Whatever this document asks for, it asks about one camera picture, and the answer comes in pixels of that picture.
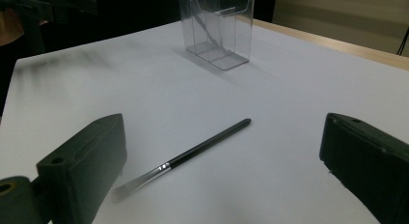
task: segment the paintbrush bristles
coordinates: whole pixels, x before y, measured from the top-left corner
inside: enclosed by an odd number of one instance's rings
[[[116,188],[112,191],[111,200],[114,203],[118,203],[129,196],[129,191],[125,185]]]

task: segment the wooden table edge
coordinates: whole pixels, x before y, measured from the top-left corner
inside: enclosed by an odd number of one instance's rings
[[[371,61],[382,63],[391,67],[399,68],[402,70],[409,70],[409,58],[403,56],[398,56],[392,53],[359,46],[353,43],[341,42],[334,39],[321,37],[319,35],[306,33],[303,31],[287,28],[257,19],[253,20],[253,24],[261,28],[275,31],[307,42],[316,43],[318,45],[332,48],[337,51],[353,54],[355,56],[366,58]]]

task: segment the white table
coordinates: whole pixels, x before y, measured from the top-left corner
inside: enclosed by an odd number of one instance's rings
[[[179,22],[19,60],[0,125],[0,178],[123,113],[128,182],[244,118],[252,124],[94,223],[377,223],[318,152],[327,113],[409,142],[409,72],[254,26],[251,62],[186,52]]]

